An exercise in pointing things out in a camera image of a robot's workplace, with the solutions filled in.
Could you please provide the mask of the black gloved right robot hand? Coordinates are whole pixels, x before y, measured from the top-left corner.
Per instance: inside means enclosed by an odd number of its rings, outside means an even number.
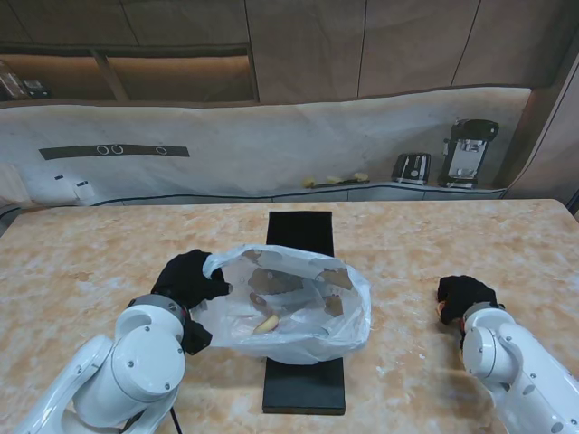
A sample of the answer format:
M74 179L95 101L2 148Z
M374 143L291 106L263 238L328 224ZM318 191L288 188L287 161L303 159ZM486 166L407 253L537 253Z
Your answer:
M462 317L475 304L489 303L498 307L495 290L466 275L441 278L437 301L442 304L439 317L445 326Z

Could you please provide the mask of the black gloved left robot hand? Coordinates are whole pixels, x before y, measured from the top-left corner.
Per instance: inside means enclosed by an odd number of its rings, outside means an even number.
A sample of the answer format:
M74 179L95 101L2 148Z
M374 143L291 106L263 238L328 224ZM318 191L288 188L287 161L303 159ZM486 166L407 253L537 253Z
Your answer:
M187 310L205 300L229 295L231 286L224 280L220 269L216 269L209 278L204 275L203 266L209 256L202 250L177 255L167 262L151 293L168 297Z

